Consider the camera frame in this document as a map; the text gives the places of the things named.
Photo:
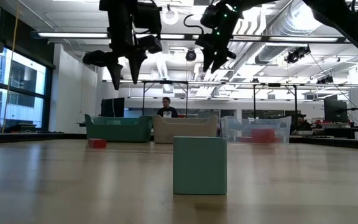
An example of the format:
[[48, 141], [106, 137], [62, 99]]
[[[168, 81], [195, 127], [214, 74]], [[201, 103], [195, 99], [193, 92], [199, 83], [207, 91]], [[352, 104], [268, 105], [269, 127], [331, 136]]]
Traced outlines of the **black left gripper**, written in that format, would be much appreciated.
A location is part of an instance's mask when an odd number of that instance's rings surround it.
[[121, 82], [122, 65], [118, 64], [118, 59], [125, 57], [129, 61], [129, 68], [133, 84], [137, 84], [139, 79], [139, 70], [145, 59], [146, 52], [156, 54], [162, 51], [160, 36], [152, 34], [137, 38], [135, 35], [129, 38], [129, 41], [112, 40], [109, 44], [110, 52], [95, 50], [85, 53], [83, 63], [95, 65], [98, 67], [107, 67], [113, 87], [119, 89]]

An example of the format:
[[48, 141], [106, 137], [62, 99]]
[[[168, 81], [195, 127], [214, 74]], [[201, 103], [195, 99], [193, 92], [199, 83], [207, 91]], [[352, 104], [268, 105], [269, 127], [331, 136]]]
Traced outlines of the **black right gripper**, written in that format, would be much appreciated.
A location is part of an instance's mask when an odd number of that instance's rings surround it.
[[228, 50], [228, 43], [233, 38], [233, 31], [238, 18], [221, 18], [218, 25], [210, 34], [201, 34], [196, 40], [196, 45], [203, 48], [203, 71], [207, 72], [209, 66], [214, 73], [227, 62], [227, 58], [235, 59], [236, 54]]

